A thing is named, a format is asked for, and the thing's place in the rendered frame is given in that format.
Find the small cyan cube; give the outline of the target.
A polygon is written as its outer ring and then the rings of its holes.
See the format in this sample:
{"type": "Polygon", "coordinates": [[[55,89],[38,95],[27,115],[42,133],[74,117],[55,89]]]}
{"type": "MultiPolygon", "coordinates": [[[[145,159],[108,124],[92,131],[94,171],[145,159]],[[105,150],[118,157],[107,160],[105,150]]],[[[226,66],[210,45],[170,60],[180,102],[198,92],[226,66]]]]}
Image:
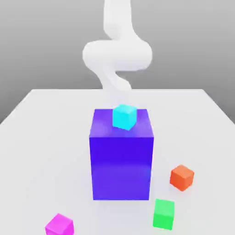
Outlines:
{"type": "Polygon", "coordinates": [[[112,111],[113,127],[131,130],[137,121],[137,108],[130,105],[120,104],[112,111]]]}

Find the small orange cube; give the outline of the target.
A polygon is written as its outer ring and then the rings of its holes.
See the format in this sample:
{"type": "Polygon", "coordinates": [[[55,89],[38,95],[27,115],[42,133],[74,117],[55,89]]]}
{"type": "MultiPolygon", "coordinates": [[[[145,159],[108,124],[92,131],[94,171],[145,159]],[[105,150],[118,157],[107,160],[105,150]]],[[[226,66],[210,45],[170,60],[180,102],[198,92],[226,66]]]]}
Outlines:
{"type": "Polygon", "coordinates": [[[179,165],[171,171],[170,184],[180,191],[185,191],[193,183],[194,171],[179,165]]]}

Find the small green cube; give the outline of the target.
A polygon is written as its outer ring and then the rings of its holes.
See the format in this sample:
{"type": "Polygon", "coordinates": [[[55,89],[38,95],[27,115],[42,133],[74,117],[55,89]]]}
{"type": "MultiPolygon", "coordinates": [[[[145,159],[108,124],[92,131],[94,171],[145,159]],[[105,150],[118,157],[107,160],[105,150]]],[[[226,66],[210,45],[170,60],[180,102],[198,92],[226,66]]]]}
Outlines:
{"type": "Polygon", "coordinates": [[[153,215],[153,227],[172,230],[174,207],[174,201],[156,199],[153,215]]]}

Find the small magenta cube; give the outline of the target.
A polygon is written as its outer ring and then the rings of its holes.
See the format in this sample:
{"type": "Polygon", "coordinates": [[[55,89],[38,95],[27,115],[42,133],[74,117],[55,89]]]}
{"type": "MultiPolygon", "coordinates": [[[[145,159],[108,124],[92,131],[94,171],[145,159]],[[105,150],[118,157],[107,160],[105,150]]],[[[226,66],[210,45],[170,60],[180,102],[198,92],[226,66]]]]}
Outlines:
{"type": "Polygon", "coordinates": [[[74,235],[73,220],[57,214],[46,226],[46,235],[74,235]]]}

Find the large purple box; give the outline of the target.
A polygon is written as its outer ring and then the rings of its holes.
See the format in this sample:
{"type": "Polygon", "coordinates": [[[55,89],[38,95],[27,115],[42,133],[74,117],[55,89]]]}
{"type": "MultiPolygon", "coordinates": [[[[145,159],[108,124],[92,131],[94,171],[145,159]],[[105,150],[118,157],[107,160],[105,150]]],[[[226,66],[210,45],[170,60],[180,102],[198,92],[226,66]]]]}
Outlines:
{"type": "Polygon", "coordinates": [[[95,109],[89,135],[94,200],[148,200],[154,134],[146,109],[131,130],[113,127],[111,109],[95,109]]]}

